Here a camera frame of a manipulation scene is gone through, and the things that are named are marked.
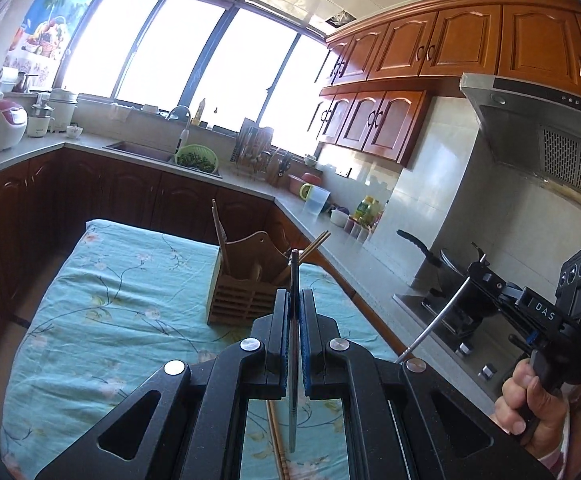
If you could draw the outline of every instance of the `range hood vent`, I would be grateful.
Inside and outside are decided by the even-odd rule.
[[[496,161],[581,195],[581,97],[526,81],[465,73],[469,99]]]
[[[539,128],[541,170],[581,192],[581,141],[554,128]]]

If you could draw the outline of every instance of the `lower cabinet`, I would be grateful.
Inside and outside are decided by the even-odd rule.
[[[109,160],[102,218],[148,229],[161,172],[132,162]]]
[[[218,213],[221,224],[226,231],[229,242],[236,242],[250,236],[254,232],[264,229],[266,216],[272,202],[264,198],[258,198],[219,187],[215,200],[218,205]],[[210,244],[219,244],[215,225],[212,222],[206,229],[205,241]]]
[[[211,207],[216,191],[213,184],[163,173],[151,230],[205,241],[206,228],[212,224]]]

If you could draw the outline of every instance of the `pot handle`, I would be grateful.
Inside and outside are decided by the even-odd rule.
[[[399,236],[401,236],[402,238],[404,238],[405,240],[408,240],[409,242],[414,244],[420,251],[422,251],[424,253],[424,256],[426,257],[426,261],[428,263],[430,263],[432,266],[435,266],[438,268],[442,267],[442,261],[437,256],[435,256],[433,253],[431,253],[428,250],[428,247],[426,247],[424,242],[421,241],[419,238],[416,238],[413,235],[411,235],[410,233],[407,233],[406,231],[402,231],[401,229],[397,230],[397,234]]]

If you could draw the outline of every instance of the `stove knob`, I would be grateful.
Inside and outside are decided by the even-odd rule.
[[[482,368],[482,371],[477,375],[480,376],[485,381],[490,381],[496,373],[497,368],[495,368],[492,363],[487,363]]]
[[[472,354],[474,348],[471,343],[466,342],[459,345],[459,348],[455,351],[455,353],[459,357],[466,357]]]

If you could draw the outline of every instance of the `chopsticks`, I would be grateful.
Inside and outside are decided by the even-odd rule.
[[[330,235],[331,235],[330,231],[324,231],[317,238],[315,238],[315,240],[313,240],[309,244],[309,246],[306,249],[304,249],[303,252],[299,255],[299,263],[301,264],[306,258],[308,258],[311,255],[311,253],[313,251],[317,250],[317,248],[321,244],[323,244],[328,239],[328,237],[330,237]],[[284,270],[282,270],[282,272],[280,272],[274,280],[272,280],[272,284],[279,285],[286,278],[288,278],[288,275],[290,273],[291,273],[291,266],[288,266]]]
[[[288,463],[286,462],[286,453],[284,443],[280,435],[280,428],[277,425],[277,416],[272,400],[266,401],[266,413],[268,415],[268,424],[270,426],[270,441],[272,442],[272,451],[275,454],[275,463],[277,464],[277,474],[280,480],[290,480],[288,474]]]

